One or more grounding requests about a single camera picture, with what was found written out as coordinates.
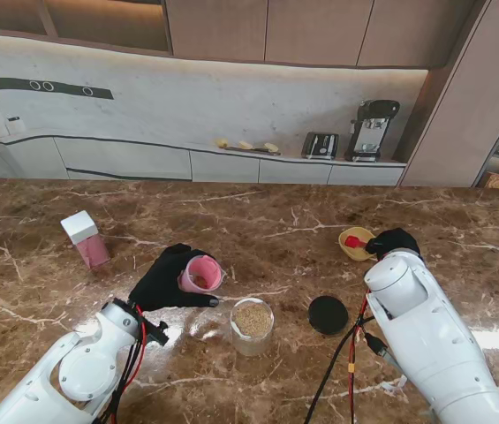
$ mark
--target brown marble table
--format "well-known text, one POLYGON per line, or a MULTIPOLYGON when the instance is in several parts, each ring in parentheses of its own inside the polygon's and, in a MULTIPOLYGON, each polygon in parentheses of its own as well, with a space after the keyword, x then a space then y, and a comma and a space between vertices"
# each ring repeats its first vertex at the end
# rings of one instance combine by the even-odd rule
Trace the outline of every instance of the brown marble table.
MULTIPOLYGON (((475 332, 499 384, 499 191, 314 185, 0 180, 0 401, 59 337, 94 326, 94 312, 127 293, 154 258, 185 242, 227 271, 215 309, 166 309, 170 341, 151 344, 125 393, 121 423, 303 422, 339 337, 307 322, 314 297, 331 293, 355 316, 373 262, 352 262, 337 236, 352 225, 406 228, 428 267, 475 332), (112 260, 88 271, 59 221, 82 209, 112 260), (257 296, 276 314, 266 355, 232 349, 229 312, 257 296)), ((368 324, 377 331, 374 322, 368 324)), ((360 424, 422 423, 426 404, 359 341, 360 424)), ((348 422, 346 355, 314 423, 348 422)))

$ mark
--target black glove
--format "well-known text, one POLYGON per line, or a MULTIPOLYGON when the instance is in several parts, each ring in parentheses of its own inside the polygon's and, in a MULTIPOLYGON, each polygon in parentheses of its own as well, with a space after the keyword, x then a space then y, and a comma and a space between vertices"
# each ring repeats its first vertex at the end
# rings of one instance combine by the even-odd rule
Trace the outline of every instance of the black glove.
POLYGON ((376 259, 379 261, 388 252, 401 248, 413 250, 421 258, 416 239, 402 228, 383 231, 375 238, 371 238, 365 246, 365 250, 370 254, 376 254, 376 259))
POLYGON ((210 256, 182 243, 167 247, 133 288, 129 300, 144 311, 162 307, 217 307, 219 300, 214 296, 187 293, 178 288, 178 276, 194 256, 200 255, 210 256))

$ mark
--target white wall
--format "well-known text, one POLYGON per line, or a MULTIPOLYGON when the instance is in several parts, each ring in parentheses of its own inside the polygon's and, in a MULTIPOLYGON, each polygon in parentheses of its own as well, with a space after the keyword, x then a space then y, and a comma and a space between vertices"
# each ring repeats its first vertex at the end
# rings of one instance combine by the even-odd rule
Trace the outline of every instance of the white wall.
POLYGON ((144 57, 0 37, 0 77, 104 87, 115 100, 0 91, 0 111, 28 130, 165 144, 274 142, 299 155, 309 131, 340 133, 363 99, 398 100, 402 109, 383 145, 390 156, 427 76, 420 70, 313 69, 144 57))

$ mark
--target red brush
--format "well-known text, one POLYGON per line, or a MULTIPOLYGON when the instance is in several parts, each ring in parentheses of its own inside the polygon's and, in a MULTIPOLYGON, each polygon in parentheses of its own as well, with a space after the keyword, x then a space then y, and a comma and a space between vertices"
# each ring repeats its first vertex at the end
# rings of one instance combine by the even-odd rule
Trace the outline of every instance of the red brush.
POLYGON ((361 240, 359 240, 359 237, 355 236, 347 236, 344 244, 352 249, 356 249, 357 247, 364 249, 367 245, 367 243, 362 242, 361 240))

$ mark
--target coffee machine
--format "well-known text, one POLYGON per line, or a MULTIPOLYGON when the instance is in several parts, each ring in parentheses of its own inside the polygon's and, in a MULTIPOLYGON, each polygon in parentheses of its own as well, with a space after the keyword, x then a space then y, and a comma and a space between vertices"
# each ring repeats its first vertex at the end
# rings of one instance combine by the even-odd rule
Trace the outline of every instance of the coffee machine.
POLYGON ((352 120, 352 138, 345 159, 353 162, 376 162, 381 157, 381 144, 390 121, 400 110, 394 100, 365 100, 352 120))

